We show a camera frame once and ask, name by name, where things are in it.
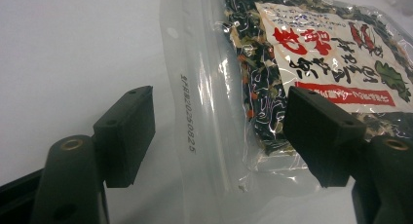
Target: plastic bag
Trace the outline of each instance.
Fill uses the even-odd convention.
[[[329,10],[342,4],[331,0],[320,2],[330,4]],[[224,14],[227,11],[225,0],[162,0],[161,4],[160,21],[174,97],[175,144],[185,191],[186,223],[256,223],[261,220],[263,206],[276,203],[277,196],[282,196],[288,204],[296,197],[310,198],[341,190],[321,190],[306,169],[294,169],[306,168],[306,165],[288,147],[280,126],[274,127],[281,139],[274,144],[277,145],[275,151],[260,147],[272,142],[266,144],[267,139],[257,140],[256,120],[248,118],[248,109],[244,109],[244,73],[240,57],[228,40],[234,23],[228,23],[229,15]],[[342,8],[352,7],[342,4]],[[366,11],[367,15],[378,15],[380,20],[386,20],[375,11]],[[397,48],[403,42],[410,47],[402,40],[403,36],[389,28],[392,23],[384,25],[386,31],[399,37],[394,39],[398,42]],[[243,51],[246,61],[247,54],[254,49],[246,46]],[[299,66],[298,59],[293,62]],[[286,95],[285,86],[276,85],[280,92],[273,96]],[[282,114],[277,116],[277,113],[276,122],[281,123]],[[376,118],[381,114],[367,113],[367,116],[373,116],[368,121],[378,119],[382,123],[382,119]],[[349,210],[349,216],[354,216],[352,209]]]
[[[226,0],[226,6],[246,116],[268,158],[291,152],[282,133],[290,86],[321,93],[357,116],[368,125],[367,140],[412,137],[411,55],[383,15],[332,0]]]

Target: metal screw hole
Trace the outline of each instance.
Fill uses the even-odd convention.
[[[62,150],[73,150],[82,146],[83,140],[82,139],[69,139],[60,145]]]
[[[405,151],[409,149],[409,147],[405,143],[403,143],[402,141],[395,140],[395,139],[386,139],[385,143],[387,146],[395,150]]]

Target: clear plastic bag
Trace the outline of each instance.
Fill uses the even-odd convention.
[[[399,45],[411,44],[384,15],[332,0],[226,0],[226,7],[248,129],[267,156],[256,158],[270,164],[257,168],[283,169],[277,162],[294,154],[282,133],[290,86],[321,93],[358,117],[367,140],[412,137],[412,55]]]

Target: product label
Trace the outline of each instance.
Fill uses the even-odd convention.
[[[185,101],[185,113],[186,113],[186,137],[188,138],[188,149],[194,154],[197,154],[197,148],[195,143],[195,129],[194,120],[192,115],[192,103],[191,95],[189,94],[188,78],[181,75],[182,90],[183,90],[183,100]]]
[[[286,91],[313,90],[348,112],[413,112],[413,86],[371,25],[298,7],[256,6]]]

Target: white backdrop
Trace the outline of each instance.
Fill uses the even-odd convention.
[[[413,18],[384,0],[341,1],[373,5],[413,31]],[[159,4],[160,0],[0,0],[0,185],[42,168],[49,148],[59,139],[92,135],[93,123],[123,93],[151,85],[157,133],[135,184],[106,190],[109,214],[112,223],[183,222]],[[347,191],[322,201],[348,196]],[[298,218],[281,216],[263,223],[313,223],[318,215],[330,214],[308,205],[297,208],[301,211],[294,213],[302,213]]]

